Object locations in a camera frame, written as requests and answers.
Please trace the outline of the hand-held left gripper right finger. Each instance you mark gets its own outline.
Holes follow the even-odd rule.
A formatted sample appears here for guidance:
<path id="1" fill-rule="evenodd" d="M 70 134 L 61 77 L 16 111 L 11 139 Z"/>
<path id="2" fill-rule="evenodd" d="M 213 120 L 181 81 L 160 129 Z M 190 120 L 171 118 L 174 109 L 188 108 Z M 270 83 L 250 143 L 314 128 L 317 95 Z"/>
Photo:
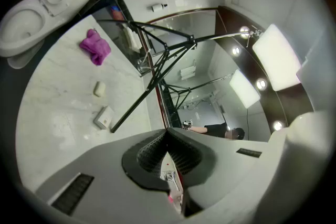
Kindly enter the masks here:
<path id="1" fill-rule="evenodd" d="M 237 213 L 252 217 L 260 197 L 248 197 L 248 176 L 266 145 L 168 128 L 167 151 L 183 186 L 183 216 L 191 217 L 213 206 L 224 210 L 227 206 L 225 216 Z"/>

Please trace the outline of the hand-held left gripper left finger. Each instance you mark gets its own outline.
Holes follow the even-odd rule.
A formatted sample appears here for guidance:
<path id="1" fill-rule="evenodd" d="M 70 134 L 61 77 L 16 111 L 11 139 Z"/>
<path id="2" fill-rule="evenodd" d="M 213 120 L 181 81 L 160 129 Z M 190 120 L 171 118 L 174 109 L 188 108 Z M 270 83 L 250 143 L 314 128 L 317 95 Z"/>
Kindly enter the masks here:
<path id="1" fill-rule="evenodd" d="M 131 146 L 160 133 L 149 131 L 86 151 L 51 175 L 35 194 L 50 202 L 77 174 L 94 177 L 72 217 L 86 224 L 176 224 L 183 216 L 162 191 L 139 187 L 124 172 L 122 155 Z"/>

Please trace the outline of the small white box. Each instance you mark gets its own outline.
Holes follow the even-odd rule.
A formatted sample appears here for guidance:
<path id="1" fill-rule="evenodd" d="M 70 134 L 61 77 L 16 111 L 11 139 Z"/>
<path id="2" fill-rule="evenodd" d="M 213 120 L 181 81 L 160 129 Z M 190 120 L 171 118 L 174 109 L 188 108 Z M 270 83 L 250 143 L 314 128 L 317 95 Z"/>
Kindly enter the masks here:
<path id="1" fill-rule="evenodd" d="M 101 130 L 109 128 L 114 111 L 109 106 L 104 106 L 94 119 L 94 124 Z"/>

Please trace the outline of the black tripod stand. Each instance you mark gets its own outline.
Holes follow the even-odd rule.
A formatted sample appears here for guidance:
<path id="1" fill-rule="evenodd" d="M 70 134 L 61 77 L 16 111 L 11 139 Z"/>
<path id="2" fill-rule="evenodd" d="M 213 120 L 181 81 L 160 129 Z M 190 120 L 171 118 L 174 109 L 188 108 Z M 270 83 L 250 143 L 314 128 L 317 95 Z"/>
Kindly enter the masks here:
<path id="1" fill-rule="evenodd" d="M 135 22 L 130 20 L 114 20 L 114 19 L 100 19 L 99 22 L 113 22 L 116 24 L 125 24 L 129 26 L 133 26 L 137 28 L 139 31 L 151 36 L 155 40 L 157 40 L 163 47 L 163 53 L 162 56 L 159 58 L 159 60 L 151 67 L 150 71 L 146 72 L 145 74 L 141 74 L 141 76 L 146 75 L 147 73 L 152 72 L 153 77 L 150 80 L 145 92 L 140 95 L 140 97 L 130 106 L 130 108 L 126 111 L 126 113 L 118 120 L 118 122 L 110 128 L 111 133 L 115 133 L 116 130 L 119 129 L 119 127 L 125 122 L 125 120 L 133 113 L 133 111 L 142 103 L 142 101 L 145 100 L 145 98 L 149 95 L 149 93 L 152 92 L 153 89 L 156 88 L 156 86 L 164 79 L 164 77 L 172 70 L 172 68 L 191 50 L 193 50 L 198 43 L 208 41 L 208 40 L 216 40 L 216 39 L 222 39 L 226 37 L 235 37 L 240 36 L 240 32 L 236 33 L 229 33 L 224 35 L 208 35 L 200 38 L 195 38 L 193 35 L 188 35 L 185 33 L 182 33 L 177 30 L 169 29 L 166 27 L 148 24 L 148 23 L 142 23 L 142 22 Z M 186 38 L 186 41 L 178 43 L 176 45 L 168 46 L 165 42 L 163 42 L 161 39 L 156 37 L 155 35 L 148 32 L 145 27 L 150 27 L 153 29 L 159 29 L 166 31 L 168 33 L 173 33 L 175 35 L 182 36 Z M 258 36 L 260 37 L 263 34 L 263 30 L 254 28 L 253 30 L 250 29 L 250 37 L 252 36 Z"/>

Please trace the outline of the small cream bar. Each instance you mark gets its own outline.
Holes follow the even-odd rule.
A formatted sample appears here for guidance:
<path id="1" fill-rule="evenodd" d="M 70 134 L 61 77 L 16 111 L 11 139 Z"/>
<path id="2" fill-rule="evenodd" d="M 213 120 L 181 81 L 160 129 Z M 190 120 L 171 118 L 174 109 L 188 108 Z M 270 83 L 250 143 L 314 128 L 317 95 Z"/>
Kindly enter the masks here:
<path id="1" fill-rule="evenodd" d="M 105 93 L 105 90 L 106 90 L 106 85 L 105 83 L 101 82 L 101 81 L 98 81 L 96 83 L 96 86 L 94 88 L 94 95 L 97 96 L 97 97 L 102 97 Z"/>

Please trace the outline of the large wood-framed mirror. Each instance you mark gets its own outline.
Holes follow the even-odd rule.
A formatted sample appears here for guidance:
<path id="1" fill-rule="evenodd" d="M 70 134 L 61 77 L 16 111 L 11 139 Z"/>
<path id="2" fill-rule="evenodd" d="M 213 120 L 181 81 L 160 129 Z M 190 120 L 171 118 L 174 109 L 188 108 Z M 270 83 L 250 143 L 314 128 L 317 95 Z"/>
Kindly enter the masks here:
<path id="1" fill-rule="evenodd" d="M 153 25 L 195 38 L 236 33 L 242 26 L 264 31 L 256 23 L 224 6 L 181 13 Z M 163 30 L 145 29 L 168 46 L 186 41 L 182 36 Z M 162 56 L 164 47 L 151 36 L 139 33 L 152 46 L 149 55 L 152 67 Z M 279 98 L 252 49 L 258 38 L 235 36 L 208 40 L 189 51 L 155 88 L 163 93 L 168 125 L 181 127 L 183 122 L 191 121 L 192 126 L 201 132 L 209 125 L 225 123 L 220 135 L 241 129 L 246 140 L 269 141 L 274 121 L 283 122 L 284 118 Z M 232 54 L 234 46 L 241 50 L 238 57 Z M 256 86 L 259 78 L 267 81 L 264 91 Z"/>

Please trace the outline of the clear glass tumbler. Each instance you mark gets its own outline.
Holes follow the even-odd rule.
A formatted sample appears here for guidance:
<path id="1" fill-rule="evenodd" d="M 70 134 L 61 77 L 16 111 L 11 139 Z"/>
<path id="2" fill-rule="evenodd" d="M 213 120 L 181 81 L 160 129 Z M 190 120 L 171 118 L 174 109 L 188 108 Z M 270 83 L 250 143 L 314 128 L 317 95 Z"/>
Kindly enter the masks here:
<path id="1" fill-rule="evenodd" d="M 147 57 L 142 57 L 137 60 L 136 68 L 140 74 L 145 74 L 150 71 L 151 67 Z"/>

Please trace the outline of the white light panel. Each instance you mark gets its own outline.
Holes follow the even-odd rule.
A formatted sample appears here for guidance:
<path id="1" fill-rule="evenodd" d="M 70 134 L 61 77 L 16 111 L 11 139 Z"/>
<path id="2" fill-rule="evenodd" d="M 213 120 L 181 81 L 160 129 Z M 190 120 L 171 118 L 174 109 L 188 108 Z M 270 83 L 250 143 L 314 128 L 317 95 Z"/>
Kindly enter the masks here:
<path id="1" fill-rule="evenodd" d="M 252 49 L 262 64 L 271 87 L 280 91 L 300 83 L 297 72 L 301 68 L 300 61 L 291 44 L 279 28 L 271 24 Z"/>

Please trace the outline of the purple cloth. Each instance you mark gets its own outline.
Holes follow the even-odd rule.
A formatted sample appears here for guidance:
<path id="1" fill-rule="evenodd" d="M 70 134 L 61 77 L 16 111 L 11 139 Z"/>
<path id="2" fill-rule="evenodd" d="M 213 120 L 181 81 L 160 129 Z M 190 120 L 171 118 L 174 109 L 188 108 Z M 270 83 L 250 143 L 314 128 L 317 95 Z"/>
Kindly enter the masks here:
<path id="1" fill-rule="evenodd" d="M 95 29 L 87 31 L 86 38 L 79 47 L 88 53 L 93 64 L 101 66 L 106 57 L 111 53 L 108 42 L 101 38 Z"/>

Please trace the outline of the orange blue bag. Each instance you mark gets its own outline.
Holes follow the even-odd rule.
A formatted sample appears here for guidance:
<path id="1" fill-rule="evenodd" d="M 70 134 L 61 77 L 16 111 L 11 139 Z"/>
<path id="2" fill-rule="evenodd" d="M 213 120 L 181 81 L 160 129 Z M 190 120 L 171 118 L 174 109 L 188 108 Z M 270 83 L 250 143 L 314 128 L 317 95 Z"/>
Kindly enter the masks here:
<path id="1" fill-rule="evenodd" d="M 114 20 L 126 20 L 123 12 L 119 9 L 118 6 L 110 6 L 110 12 Z"/>

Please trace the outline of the white toilet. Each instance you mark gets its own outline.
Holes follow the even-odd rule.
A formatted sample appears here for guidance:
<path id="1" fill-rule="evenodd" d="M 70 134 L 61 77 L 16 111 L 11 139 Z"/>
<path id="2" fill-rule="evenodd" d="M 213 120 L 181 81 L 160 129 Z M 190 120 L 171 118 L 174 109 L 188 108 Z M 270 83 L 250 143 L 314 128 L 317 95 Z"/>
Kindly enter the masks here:
<path id="1" fill-rule="evenodd" d="M 0 22 L 0 57 L 25 67 L 53 31 L 71 21 L 89 0 L 23 0 Z"/>

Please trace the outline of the wall paper roll holder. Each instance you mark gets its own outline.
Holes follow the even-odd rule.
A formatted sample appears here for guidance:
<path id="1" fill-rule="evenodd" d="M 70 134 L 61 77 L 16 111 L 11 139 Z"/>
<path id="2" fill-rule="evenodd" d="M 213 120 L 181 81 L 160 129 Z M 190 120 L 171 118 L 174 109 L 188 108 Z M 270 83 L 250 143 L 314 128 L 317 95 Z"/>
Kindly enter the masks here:
<path id="1" fill-rule="evenodd" d="M 154 4 L 151 6 L 152 12 L 156 13 L 167 8 L 167 4 Z"/>

